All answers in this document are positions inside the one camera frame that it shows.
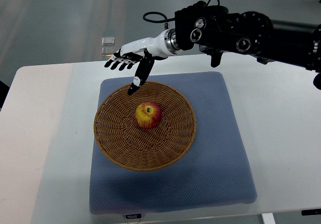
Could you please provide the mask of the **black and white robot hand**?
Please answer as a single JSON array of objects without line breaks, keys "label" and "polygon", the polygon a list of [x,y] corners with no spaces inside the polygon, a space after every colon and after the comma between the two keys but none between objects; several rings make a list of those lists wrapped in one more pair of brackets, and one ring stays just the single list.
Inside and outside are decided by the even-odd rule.
[{"label": "black and white robot hand", "polygon": [[137,70],[127,92],[128,95],[132,95],[145,84],[156,60],[175,56],[178,51],[180,48],[176,43],[175,30],[167,29],[155,38],[148,37],[123,45],[107,60],[104,67],[122,71],[131,69],[137,64]]}]

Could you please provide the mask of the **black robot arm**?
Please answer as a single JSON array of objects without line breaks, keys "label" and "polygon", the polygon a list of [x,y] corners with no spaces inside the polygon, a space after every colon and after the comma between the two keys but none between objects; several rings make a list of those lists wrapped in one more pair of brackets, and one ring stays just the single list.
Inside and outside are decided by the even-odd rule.
[{"label": "black robot arm", "polygon": [[251,55],[261,64],[278,61],[315,71],[313,84],[320,89],[319,25],[271,20],[258,12],[230,14],[199,1],[175,12],[175,33],[181,50],[199,45],[212,67],[225,52]]}]

